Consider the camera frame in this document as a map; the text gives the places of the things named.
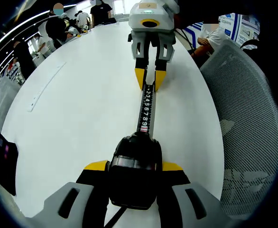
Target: red marking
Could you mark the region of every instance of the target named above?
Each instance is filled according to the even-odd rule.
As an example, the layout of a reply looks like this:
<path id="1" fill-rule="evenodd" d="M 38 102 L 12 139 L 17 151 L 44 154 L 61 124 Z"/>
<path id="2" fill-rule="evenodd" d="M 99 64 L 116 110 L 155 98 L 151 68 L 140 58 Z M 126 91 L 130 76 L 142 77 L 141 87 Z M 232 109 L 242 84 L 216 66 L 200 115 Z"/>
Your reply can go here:
<path id="1" fill-rule="evenodd" d="M 141 132 L 148 132 L 148 127 L 147 126 L 141 126 Z"/>

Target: poster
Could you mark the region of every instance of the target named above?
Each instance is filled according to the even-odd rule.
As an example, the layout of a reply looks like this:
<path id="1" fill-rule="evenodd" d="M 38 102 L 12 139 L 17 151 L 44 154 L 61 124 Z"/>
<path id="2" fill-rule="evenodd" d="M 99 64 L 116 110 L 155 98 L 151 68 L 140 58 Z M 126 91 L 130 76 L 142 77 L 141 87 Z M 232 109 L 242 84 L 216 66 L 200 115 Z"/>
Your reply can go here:
<path id="1" fill-rule="evenodd" d="M 240 25 L 236 43 L 242 45 L 244 42 L 250 39 L 258 39 L 260 33 L 260 23 L 253 15 L 240 15 Z M 247 45 L 244 48 L 253 49 L 255 45 Z"/>
<path id="2" fill-rule="evenodd" d="M 237 23 L 235 22 L 235 13 L 230 13 L 219 17 L 219 27 L 224 30 L 224 33 L 229 38 L 232 38 L 234 23 Z"/>

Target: black shirt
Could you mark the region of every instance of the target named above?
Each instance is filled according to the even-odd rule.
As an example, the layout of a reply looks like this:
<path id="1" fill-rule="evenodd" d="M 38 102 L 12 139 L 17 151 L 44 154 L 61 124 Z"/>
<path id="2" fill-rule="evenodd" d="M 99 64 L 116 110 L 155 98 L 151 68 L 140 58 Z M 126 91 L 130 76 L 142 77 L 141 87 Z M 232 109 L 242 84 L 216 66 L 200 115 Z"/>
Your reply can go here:
<path id="1" fill-rule="evenodd" d="M 101 5 L 95 5 L 91 8 L 91 14 L 94 18 L 94 26 L 101 24 L 102 22 L 106 22 L 109 18 L 108 11 L 111 11 L 112 8 L 106 4 L 102 3 Z"/>
<path id="2" fill-rule="evenodd" d="M 59 17 L 49 18 L 45 25 L 45 30 L 48 36 L 53 39 L 59 39 L 61 41 L 66 40 L 66 24 L 63 19 Z"/>
<path id="3" fill-rule="evenodd" d="M 25 42 L 20 42 L 16 45 L 14 48 L 14 54 L 15 57 L 18 58 L 18 62 L 20 64 L 33 61 L 33 58 L 31 57 L 28 50 L 28 45 Z"/>

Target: gray mesh chair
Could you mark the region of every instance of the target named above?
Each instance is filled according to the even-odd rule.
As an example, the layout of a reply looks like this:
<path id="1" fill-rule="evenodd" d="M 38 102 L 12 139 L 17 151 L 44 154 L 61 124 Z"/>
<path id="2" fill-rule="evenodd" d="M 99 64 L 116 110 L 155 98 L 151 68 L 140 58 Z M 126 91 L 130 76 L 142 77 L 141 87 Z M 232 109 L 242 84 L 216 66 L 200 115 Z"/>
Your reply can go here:
<path id="1" fill-rule="evenodd" d="M 246 219 L 278 172 L 278 108 L 262 70 L 231 40 L 200 70 L 222 128 L 222 209 L 232 218 Z"/>

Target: white round table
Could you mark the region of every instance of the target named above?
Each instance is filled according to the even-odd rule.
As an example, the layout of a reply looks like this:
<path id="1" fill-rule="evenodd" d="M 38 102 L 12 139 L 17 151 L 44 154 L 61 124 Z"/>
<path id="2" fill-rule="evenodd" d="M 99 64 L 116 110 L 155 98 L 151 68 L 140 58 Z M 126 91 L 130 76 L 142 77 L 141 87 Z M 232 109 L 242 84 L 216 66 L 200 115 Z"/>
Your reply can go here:
<path id="1" fill-rule="evenodd" d="M 118 142 L 136 131 L 142 92 L 127 42 L 130 31 L 122 22 L 71 40 L 39 65 L 13 101 L 2 134 L 18 147 L 14 199 L 25 216 L 36 215 L 87 164 L 111 160 Z M 174 49 L 157 92 L 153 137 L 165 161 L 183 167 L 191 182 L 220 199 L 224 157 L 217 112 L 186 49 L 178 40 Z M 155 56 L 150 48 L 148 82 Z M 118 209 L 109 204 L 106 222 Z M 160 227 L 157 204 L 147 211 L 128 209 L 115 227 Z"/>

